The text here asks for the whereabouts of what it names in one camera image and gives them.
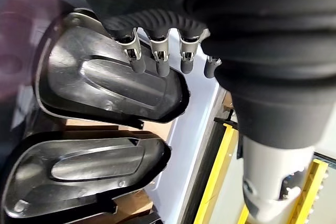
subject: yellow frame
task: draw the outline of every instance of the yellow frame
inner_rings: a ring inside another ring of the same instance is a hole
[[[224,124],[224,126],[226,130],[211,169],[194,224],[209,223],[224,177],[231,162],[232,153],[238,141],[238,131],[228,124]]]
[[[326,162],[314,159],[308,169],[308,176],[302,193],[297,199],[287,224],[304,224],[314,204],[320,185],[328,169]]]

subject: metal clip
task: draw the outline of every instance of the metal clip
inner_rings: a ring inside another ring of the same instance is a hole
[[[133,29],[133,40],[129,43],[121,43],[116,41],[122,48],[123,53],[129,61],[141,59],[141,46],[136,29]]]
[[[168,35],[164,40],[161,41],[150,39],[149,43],[151,45],[155,61],[168,61],[169,57]]]

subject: black rubber cap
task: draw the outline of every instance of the black rubber cap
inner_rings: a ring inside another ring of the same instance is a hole
[[[217,64],[215,62],[209,62],[208,60],[205,62],[204,66],[204,75],[206,78],[214,78],[215,77],[215,69],[217,68]]]
[[[157,61],[156,62],[156,71],[159,76],[166,77],[169,74],[170,68],[169,68],[169,62],[168,61]]]
[[[193,70],[194,67],[194,61],[189,60],[181,60],[181,71],[185,74],[190,73]]]
[[[131,60],[130,64],[135,73],[144,73],[146,70],[146,63],[143,57],[140,60]]]

